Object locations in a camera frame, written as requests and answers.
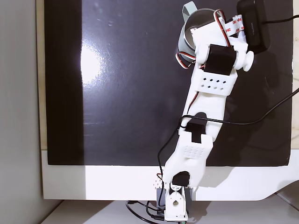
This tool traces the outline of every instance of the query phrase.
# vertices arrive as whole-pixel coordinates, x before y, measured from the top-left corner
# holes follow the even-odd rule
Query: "white table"
[[[45,199],[155,200],[159,167],[50,166],[47,160],[43,0],[36,1],[40,133]],[[294,0],[294,14],[299,2]],[[294,21],[294,82],[299,87],[299,20]],[[299,96],[293,98],[292,149],[284,167],[207,167],[194,200],[261,200],[299,180]]]

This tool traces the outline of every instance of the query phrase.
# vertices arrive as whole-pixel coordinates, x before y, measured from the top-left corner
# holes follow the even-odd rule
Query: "white plastic part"
[[[169,187],[166,187],[164,218],[166,221],[187,221],[185,189],[182,188],[182,194],[177,191],[169,194]]]
[[[254,61],[254,53],[252,51],[249,51],[246,55],[245,61],[244,61],[244,66],[243,70],[244,71],[249,71],[251,69],[251,66]]]
[[[196,63],[198,65],[204,64],[209,56],[210,46],[207,44],[201,44],[195,49]]]
[[[192,36],[196,45],[195,54],[198,64],[204,64],[207,61],[210,44],[227,45],[217,22],[193,29]],[[228,39],[237,52],[233,68],[236,70],[243,68],[244,71],[249,71],[254,60],[254,54],[251,51],[247,53],[248,44],[244,41],[246,38],[243,36],[243,32],[238,38],[228,37]]]
[[[197,91],[221,96],[228,96],[231,93],[238,77],[234,69],[229,76],[204,72],[200,69],[196,72],[199,78]]]
[[[170,184],[170,187],[174,191],[178,191],[178,190],[180,190],[182,188],[182,186],[174,185],[172,183]]]
[[[191,132],[182,132],[176,150],[164,167],[163,181],[165,185],[172,182],[173,177],[183,171],[190,174],[189,187],[197,187],[206,169],[206,159],[213,148],[213,139],[209,135],[201,135],[201,143],[191,141]]]

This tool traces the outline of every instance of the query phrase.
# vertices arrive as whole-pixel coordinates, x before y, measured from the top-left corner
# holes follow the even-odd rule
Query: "white joint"
[[[169,188],[166,188],[165,212],[166,221],[187,221],[185,189],[182,188],[182,194],[177,191],[169,194]]]
[[[196,54],[196,63],[204,64],[207,61],[209,56],[210,46],[207,44],[200,44],[198,47],[196,46],[195,54]]]
[[[180,190],[182,188],[182,186],[174,185],[172,183],[170,184],[170,187],[174,191],[178,191],[178,190]]]

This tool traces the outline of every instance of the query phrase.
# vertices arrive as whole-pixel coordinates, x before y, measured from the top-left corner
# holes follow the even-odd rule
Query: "red wire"
[[[187,113],[189,112],[189,110],[190,110],[190,107],[192,106],[192,104],[194,103],[194,101],[196,100],[196,98],[197,98],[198,94],[199,94],[199,92],[196,92],[196,94],[195,94],[195,96],[194,96],[193,100],[191,101],[191,103],[190,103],[190,105],[189,105],[189,108],[188,108],[188,111],[187,111]]]
[[[220,14],[222,15],[222,18],[224,19],[224,21],[226,21],[224,12],[223,12],[221,9],[217,9],[217,10],[214,12],[214,15],[215,15],[215,19],[216,19],[216,21],[217,21],[217,23],[218,23],[218,25],[219,25],[219,27],[220,27],[220,29],[221,29],[221,32],[222,32],[222,34],[223,34],[223,36],[224,36],[224,38],[225,38],[225,41],[226,41],[228,47],[231,47],[230,42],[229,42],[229,39],[228,39],[228,35],[226,34],[226,32],[225,32],[225,30],[224,30],[224,28],[223,28],[223,26],[222,26],[222,24],[221,24],[221,22],[220,22],[218,16],[217,16],[217,12],[220,12]]]

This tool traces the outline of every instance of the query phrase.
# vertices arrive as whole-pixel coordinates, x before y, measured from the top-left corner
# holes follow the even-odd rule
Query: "gray cup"
[[[178,50],[195,56],[195,44],[193,42],[191,29],[199,28],[214,22],[214,10],[209,8],[197,9],[194,2],[183,6],[184,26],[178,40]],[[192,62],[192,59],[182,56],[185,60]]]

